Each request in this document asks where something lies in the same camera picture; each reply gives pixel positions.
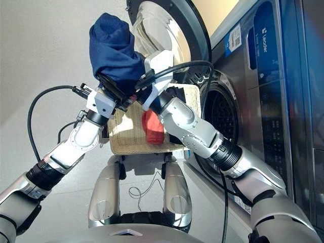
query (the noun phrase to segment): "wicker basket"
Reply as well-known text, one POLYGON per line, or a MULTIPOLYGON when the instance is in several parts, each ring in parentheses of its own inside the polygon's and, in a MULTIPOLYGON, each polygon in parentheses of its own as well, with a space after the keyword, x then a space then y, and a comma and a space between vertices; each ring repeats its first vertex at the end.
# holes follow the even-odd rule
MULTIPOLYGON (((184 88, 186 103, 201 116, 199 88, 195 85, 170 84, 169 87, 184 88)), ((117 155, 135 153, 163 153, 177 149, 186 149, 183 145, 170 143, 169 135, 165 131, 163 144, 154 145, 146 142, 142 128, 142 106, 135 102, 125 113, 117 110, 114 119, 108 122, 109 141, 111 151, 117 155)))

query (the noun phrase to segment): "red cloth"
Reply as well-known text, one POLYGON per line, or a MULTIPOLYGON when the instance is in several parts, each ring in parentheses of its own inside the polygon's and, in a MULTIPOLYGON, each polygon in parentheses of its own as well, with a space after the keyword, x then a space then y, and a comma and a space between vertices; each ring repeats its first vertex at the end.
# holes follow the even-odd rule
POLYGON ((164 140, 164 127, 157 115, 148 110, 142 115, 142 126, 146 134, 146 141, 151 144, 162 144, 164 140))

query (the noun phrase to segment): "navy blue cloth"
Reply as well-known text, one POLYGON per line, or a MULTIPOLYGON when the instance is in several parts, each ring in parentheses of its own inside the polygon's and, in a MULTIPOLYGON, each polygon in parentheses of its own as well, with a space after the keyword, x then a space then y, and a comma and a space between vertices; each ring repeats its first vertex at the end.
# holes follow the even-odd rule
POLYGON ((97 72, 111 77, 125 94, 145 71, 128 23, 107 13, 90 28, 90 61, 95 77, 97 72))

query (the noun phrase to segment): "washing machine door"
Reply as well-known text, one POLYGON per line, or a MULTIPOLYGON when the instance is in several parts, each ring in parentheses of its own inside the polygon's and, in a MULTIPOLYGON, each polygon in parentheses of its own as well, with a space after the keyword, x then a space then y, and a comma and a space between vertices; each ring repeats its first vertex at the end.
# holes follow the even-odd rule
MULTIPOLYGON (((127 0, 127 10, 135 49, 144 57, 155 51, 170 50, 174 65, 192 60, 211 61, 209 35, 191 0, 127 0)), ((191 68, 182 78, 187 83, 197 83, 204 74, 202 71, 191 68)))

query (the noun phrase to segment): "door glass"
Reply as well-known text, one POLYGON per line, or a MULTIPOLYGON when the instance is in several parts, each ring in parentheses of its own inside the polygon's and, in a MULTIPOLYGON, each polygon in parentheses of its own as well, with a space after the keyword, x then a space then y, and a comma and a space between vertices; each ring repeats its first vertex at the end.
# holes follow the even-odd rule
POLYGON ((155 51, 169 50, 174 65, 190 61, 186 37, 172 16, 160 5, 149 1, 141 3, 133 26, 135 49, 144 57, 155 51))

